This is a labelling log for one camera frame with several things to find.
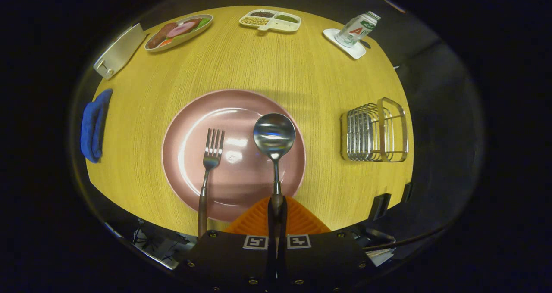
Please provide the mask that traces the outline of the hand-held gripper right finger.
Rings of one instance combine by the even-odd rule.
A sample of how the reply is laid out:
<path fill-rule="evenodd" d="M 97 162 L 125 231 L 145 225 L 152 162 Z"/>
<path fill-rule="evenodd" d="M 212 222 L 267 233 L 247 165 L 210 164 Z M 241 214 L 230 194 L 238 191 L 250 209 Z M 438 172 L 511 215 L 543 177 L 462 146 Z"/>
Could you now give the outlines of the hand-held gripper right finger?
<path fill-rule="evenodd" d="M 352 232 L 331 231 L 285 196 L 279 213 L 278 291 L 351 293 L 379 274 Z"/>

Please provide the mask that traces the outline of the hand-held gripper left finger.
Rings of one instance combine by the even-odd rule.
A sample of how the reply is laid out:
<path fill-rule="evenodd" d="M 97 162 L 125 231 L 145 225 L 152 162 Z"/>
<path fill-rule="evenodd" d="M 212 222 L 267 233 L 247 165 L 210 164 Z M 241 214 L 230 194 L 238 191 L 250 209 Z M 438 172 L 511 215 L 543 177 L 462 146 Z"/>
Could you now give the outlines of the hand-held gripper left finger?
<path fill-rule="evenodd" d="M 271 199 L 261 199 L 230 226 L 208 230 L 174 270 L 201 293 L 270 293 L 276 285 Z"/>

